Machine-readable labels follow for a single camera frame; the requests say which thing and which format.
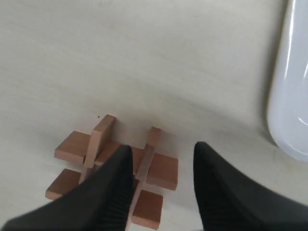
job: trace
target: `interlocking wooden puzzle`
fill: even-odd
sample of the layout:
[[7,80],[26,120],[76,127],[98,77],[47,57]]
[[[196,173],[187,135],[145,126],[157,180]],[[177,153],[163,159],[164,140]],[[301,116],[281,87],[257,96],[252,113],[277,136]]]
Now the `interlocking wooden puzzle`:
[[[56,158],[82,165],[82,171],[64,169],[46,190],[46,197],[54,200],[78,186],[114,153],[121,143],[111,140],[116,118],[106,115],[91,135],[73,131],[55,150]],[[169,190],[178,184],[178,159],[155,152],[161,130],[152,127],[144,149],[132,147],[135,194],[129,210],[126,230],[133,222],[158,229],[163,196],[143,190],[145,183]]]

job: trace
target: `wooden stick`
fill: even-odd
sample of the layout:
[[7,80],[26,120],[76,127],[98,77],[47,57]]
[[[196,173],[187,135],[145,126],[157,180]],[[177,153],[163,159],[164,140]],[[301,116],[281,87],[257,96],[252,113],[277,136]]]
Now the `wooden stick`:
[[159,142],[160,133],[161,133],[161,129],[158,129],[158,128],[155,128],[155,127],[152,127],[152,129],[150,131],[149,139],[148,139],[148,141],[145,145],[145,148],[144,148],[143,158],[141,160],[138,172],[135,176],[135,178],[139,180],[139,183],[137,185],[137,188],[135,190],[135,194],[134,194],[133,199],[131,201],[125,231],[129,231],[129,229],[130,229],[130,224],[131,224],[131,220],[132,220],[132,217],[133,217],[133,213],[134,213],[136,204],[138,202],[138,198],[140,196],[142,187],[146,182],[146,179],[147,179],[147,176],[148,176],[148,173],[149,173],[149,168],[151,166],[151,162],[152,162],[153,156],[155,154],[155,149],[156,149],[156,146]]

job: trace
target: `wooden puzzle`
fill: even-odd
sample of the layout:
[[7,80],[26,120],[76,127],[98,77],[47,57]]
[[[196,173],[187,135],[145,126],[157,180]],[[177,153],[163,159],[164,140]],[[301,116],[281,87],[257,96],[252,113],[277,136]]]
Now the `wooden puzzle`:
[[[64,169],[46,190],[46,197],[55,200],[78,186],[96,168],[114,153],[121,143],[111,140],[116,118],[106,115],[91,135],[73,131],[55,150],[56,158],[82,165],[82,171]],[[132,147],[133,174],[136,179],[135,194],[129,210],[126,230],[130,223],[158,229],[163,196],[143,190],[144,184],[152,184],[176,190],[178,184],[178,159],[155,152],[161,130],[152,127],[144,149]]]

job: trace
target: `white floor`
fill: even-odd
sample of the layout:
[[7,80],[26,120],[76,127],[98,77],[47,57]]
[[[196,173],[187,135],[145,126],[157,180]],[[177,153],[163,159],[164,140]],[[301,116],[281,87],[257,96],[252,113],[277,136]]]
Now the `white floor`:
[[[207,141],[261,184],[308,204],[308,164],[270,141],[265,113],[285,1],[0,2],[0,225],[48,202],[73,130],[117,116],[115,139],[180,160],[160,230],[200,230],[193,145]],[[146,230],[132,226],[133,231]]]

